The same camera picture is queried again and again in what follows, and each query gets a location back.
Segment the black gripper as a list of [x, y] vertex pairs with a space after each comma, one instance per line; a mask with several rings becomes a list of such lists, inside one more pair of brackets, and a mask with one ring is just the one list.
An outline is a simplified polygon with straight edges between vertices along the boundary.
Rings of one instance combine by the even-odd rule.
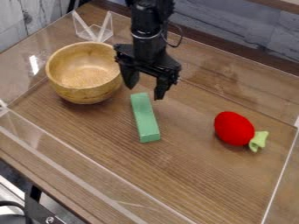
[[138, 82], [138, 74], [156, 78], [153, 98], [161, 100], [165, 92], [178, 80], [180, 63], [166, 53], [166, 32], [132, 33], [130, 44], [114, 44], [116, 63], [125, 86], [132, 89]]

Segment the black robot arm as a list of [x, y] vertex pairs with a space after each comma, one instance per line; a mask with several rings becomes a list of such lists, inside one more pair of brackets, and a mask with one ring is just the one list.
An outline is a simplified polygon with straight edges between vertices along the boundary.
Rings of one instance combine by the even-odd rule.
[[138, 82], [138, 73], [156, 78], [153, 98], [161, 100], [172, 85], [177, 84], [181, 64], [168, 55], [168, 21], [173, 14], [173, 0], [125, 0], [130, 8], [132, 44], [114, 44], [116, 63], [125, 86], [132, 89]]

